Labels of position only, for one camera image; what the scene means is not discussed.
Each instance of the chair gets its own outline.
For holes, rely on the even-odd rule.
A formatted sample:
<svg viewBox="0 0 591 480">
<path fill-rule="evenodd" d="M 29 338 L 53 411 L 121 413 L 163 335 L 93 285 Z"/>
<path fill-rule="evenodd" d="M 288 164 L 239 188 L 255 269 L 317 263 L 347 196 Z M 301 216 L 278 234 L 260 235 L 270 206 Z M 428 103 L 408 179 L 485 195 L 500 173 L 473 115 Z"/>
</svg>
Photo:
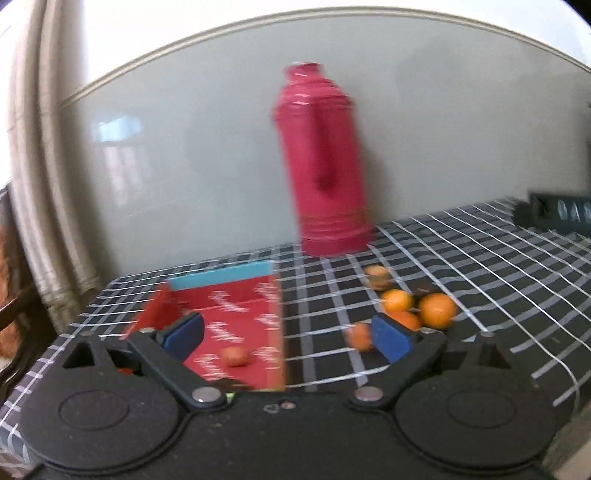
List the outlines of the chair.
<svg viewBox="0 0 591 480">
<path fill-rule="evenodd" d="M 12 361 L 0 372 L 0 401 L 4 402 L 56 338 L 56 330 L 37 292 L 12 214 L 9 186 L 0 190 L 0 229 L 5 237 L 4 268 L 8 269 L 8 298 L 0 307 L 0 330 L 15 322 L 21 337 Z"/>
</svg>

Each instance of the white wall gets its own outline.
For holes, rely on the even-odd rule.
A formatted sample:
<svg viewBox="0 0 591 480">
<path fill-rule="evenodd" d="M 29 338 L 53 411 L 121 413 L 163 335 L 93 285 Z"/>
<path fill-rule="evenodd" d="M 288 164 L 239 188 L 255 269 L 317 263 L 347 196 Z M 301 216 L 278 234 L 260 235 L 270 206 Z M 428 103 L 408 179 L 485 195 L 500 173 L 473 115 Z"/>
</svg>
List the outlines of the white wall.
<svg viewBox="0 0 591 480">
<path fill-rule="evenodd" d="M 488 22 L 591 66 L 591 28 L 562 0 L 67 0 L 61 98 L 181 38 L 231 22 L 293 10 L 382 6 Z"/>
<path fill-rule="evenodd" d="M 8 157 L 8 82 L 12 54 L 30 0 L 13 0 L 0 12 L 0 187 L 10 179 Z"/>
<path fill-rule="evenodd" d="M 354 98 L 375 221 L 589 191 L 585 69 L 451 22 L 276 22 L 159 57 L 62 110 L 70 187 L 105 278 L 297 239 L 271 120 L 294 59 L 324 64 Z"/>
</svg>

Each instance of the small round snack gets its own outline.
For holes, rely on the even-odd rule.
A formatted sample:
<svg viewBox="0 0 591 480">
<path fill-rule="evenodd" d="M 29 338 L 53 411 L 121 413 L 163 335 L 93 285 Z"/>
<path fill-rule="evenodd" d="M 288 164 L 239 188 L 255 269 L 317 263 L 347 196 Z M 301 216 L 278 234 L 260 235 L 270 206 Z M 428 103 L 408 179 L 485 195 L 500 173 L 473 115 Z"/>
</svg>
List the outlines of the small round snack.
<svg viewBox="0 0 591 480">
<path fill-rule="evenodd" d="M 347 331 L 347 344 L 359 352 L 372 349 L 371 330 L 365 323 L 354 323 Z"/>
<path fill-rule="evenodd" d="M 398 323 L 404 325 L 407 329 L 416 332 L 420 327 L 423 326 L 421 319 L 414 313 L 410 312 L 392 312 L 388 314 L 392 320 L 396 320 Z"/>
<path fill-rule="evenodd" d="M 376 291 L 384 291 L 392 286 L 392 275 L 382 265 L 370 265 L 365 269 L 369 288 Z"/>
<path fill-rule="evenodd" d="M 454 301 L 444 293 L 431 293 L 418 304 L 425 326 L 445 330 L 457 314 Z"/>
<path fill-rule="evenodd" d="M 251 362 L 250 354 L 241 346 L 229 346 L 219 352 L 220 360 L 226 367 L 244 367 Z"/>
<path fill-rule="evenodd" d="M 386 315 L 404 312 L 413 306 L 413 296 L 404 290 L 388 290 L 382 295 L 382 307 Z"/>
</svg>

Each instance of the curtain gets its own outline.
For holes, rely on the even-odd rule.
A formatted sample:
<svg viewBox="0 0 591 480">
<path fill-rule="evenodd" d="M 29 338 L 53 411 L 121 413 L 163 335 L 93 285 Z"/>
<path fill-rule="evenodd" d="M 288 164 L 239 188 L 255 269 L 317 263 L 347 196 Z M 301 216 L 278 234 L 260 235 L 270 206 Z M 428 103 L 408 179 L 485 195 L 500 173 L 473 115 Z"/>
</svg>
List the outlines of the curtain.
<svg viewBox="0 0 591 480">
<path fill-rule="evenodd" d="M 57 66 L 62 0 L 30 0 L 11 72 L 11 196 L 39 294 L 63 332 L 100 289 L 67 188 Z"/>
</svg>

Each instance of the checkered tablecloth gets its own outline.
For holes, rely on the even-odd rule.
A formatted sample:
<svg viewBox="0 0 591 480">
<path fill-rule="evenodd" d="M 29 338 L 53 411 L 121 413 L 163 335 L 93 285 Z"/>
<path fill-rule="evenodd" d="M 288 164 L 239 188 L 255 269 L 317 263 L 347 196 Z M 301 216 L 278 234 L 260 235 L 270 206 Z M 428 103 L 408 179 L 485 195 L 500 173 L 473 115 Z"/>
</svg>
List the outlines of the checkered tablecloth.
<svg viewBox="0 0 591 480">
<path fill-rule="evenodd" d="M 591 241 L 517 228 L 512 204 L 480 203 L 384 223 L 369 250 L 356 255 L 319 259 L 303 255 L 299 245 L 283 245 L 113 280 L 4 404 L 0 443 L 30 461 L 18 432 L 21 405 L 80 332 L 120 336 L 166 279 L 266 259 L 281 280 L 289 388 L 351 389 L 386 368 L 379 352 L 351 350 L 343 336 L 350 323 L 369 320 L 379 309 L 378 295 L 361 279 L 367 265 L 382 264 L 398 288 L 410 291 L 427 279 L 455 299 L 460 313 L 452 339 L 495 332 L 564 424 L 588 397 L 583 386 L 591 376 Z"/>
</svg>

